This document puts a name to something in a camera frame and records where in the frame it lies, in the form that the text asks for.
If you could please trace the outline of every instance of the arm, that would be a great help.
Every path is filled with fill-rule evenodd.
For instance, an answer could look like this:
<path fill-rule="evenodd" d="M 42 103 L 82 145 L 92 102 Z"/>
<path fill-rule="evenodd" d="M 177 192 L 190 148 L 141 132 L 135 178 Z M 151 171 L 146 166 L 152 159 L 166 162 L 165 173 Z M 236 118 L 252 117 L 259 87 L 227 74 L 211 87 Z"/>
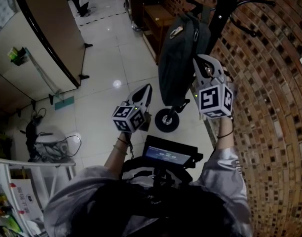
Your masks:
<path fill-rule="evenodd" d="M 216 149 L 205 163 L 197 183 L 220 196 L 226 202 L 227 210 L 239 223 L 240 232 L 244 236 L 252 236 L 246 186 L 234 148 L 230 118 L 221 118 L 218 138 Z"/>
<path fill-rule="evenodd" d="M 121 133 L 119 136 L 119 139 L 117 139 L 117 142 L 108 157 L 105 167 L 109 169 L 115 176 L 119 178 L 119 175 L 121 174 L 122 166 L 125 161 L 125 157 L 127 155 L 127 149 L 128 144 L 123 143 L 122 141 L 127 143 L 126 137 L 124 133 Z"/>
<path fill-rule="evenodd" d="M 234 147 L 233 124 L 230 118 L 221 118 L 218 138 L 217 149 Z"/>

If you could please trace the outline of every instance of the silver jacket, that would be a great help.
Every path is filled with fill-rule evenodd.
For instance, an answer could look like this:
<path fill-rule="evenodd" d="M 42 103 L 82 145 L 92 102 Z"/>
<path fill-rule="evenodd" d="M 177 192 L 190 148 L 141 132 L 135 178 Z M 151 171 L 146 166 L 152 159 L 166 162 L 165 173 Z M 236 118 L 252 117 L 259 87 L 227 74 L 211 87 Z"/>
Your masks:
<path fill-rule="evenodd" d="M 129 179 L 134 174 L 131 171 L 127 172 L 123 179 Z M 73 210 L 78 205 L 89 201 L 96 190 L 107 180 L 116 180 L 107 168 L 103 166 L 88 167 L 76 175 L 67 187 L 55 194 L 44 210 L 44 224 L 48 235 L 65 237 L 69 225 L 68 220 Z M 151 187 L 153 179 L 138 177 L 133 179 L 132 183 Z M 224 200 L 224 207 L 234 219 L 235 229 L 245 237 L 253 235 L 246 186 L 234 148 L 215 150 L 205 163 L 199 179 L 191 185 L 201 186 L 204 190 L 213 192 Z M 122 236 L 128 236 L 154 221 L 156 219 L 132 216 Z"/>

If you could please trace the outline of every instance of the green object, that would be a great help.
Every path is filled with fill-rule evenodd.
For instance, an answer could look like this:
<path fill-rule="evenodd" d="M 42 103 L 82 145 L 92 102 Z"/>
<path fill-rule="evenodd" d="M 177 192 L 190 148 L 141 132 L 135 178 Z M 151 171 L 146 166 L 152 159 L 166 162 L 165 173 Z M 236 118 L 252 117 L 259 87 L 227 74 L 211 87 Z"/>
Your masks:
<path fill-rule="evenodd" d="M 8 53 L 7 55 L 8 55 L 8 57 L 10 58 L 10 60 L 14 60 L 14 59 L 17 58 L 18 51 L 16 50 L 15 47 L 13 47 L 13 48 L 9 51 L 9 53 Z"/>
<path fill-rule="evenodd" d="M 66 107 L 67 105 L 72 105 L 72 104 L 74 104 L 74 96 L 69 97 L 69 98 L 67 98 L 63 101 L 58 102 L 58 103 L 55 103 L 54 104 L 54 109 L 58 110 L 58 109 L 61 109 L 63 107 Z"/>
<path fill-rule="evenodd" d="M 0 216 L 0 226 L 6 227 L 6 228 L 14 231 L 15 233 L 22 232 L 20 226 L 17 224 L 17 222 L 13 216 L 5 216 L 5 217 Z"/>

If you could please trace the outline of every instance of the brick wall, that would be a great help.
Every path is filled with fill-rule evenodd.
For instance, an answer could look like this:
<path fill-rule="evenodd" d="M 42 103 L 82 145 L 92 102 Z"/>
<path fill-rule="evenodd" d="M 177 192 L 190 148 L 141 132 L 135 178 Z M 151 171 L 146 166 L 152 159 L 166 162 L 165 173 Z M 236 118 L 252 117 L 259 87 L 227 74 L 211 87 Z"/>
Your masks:
<path fill-rule="evenodd" d="M 274 1 L 274 8 L 239 7 L 234 19 L 257 37 L 228 23 L 212 56 L 226 64 L 239 88 L 234 134 L 255 236 L 300 236 L 302 0 Z M 164 5 L 174 15 L 192 8 L 185 0 L 165 0 Z"/>

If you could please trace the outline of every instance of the black bracelet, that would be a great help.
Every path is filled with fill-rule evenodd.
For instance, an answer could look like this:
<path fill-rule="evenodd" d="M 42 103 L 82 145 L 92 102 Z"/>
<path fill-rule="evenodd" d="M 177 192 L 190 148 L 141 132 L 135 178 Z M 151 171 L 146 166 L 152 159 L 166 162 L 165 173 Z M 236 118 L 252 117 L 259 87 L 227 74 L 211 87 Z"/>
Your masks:
<path fill-rule="evenodd" d="M 233 133 L 233 129 L 232 129 L 232 132 L 231 132 L 231 133 L 228 133 L 227 135 L 224 135 L 224 136 L 221 136 L 221 137 L 217 136 L 217 138 L 218 138 L 218 139 L 222 139 L 222 138 L 225 138 L 225 137 L 227 137 L 228 135 L 230 135 L 230 134 L 232 134 L 232 133 Z"/>
<path fill-rule="evenodd" d="M 129 143 L 123 141 L 122 139 L 119 139 L 119 138 L 118 138 L 118 140 L 120 140 L 121 142 L 125 143 L 126 145 L 129 145 Z"/>

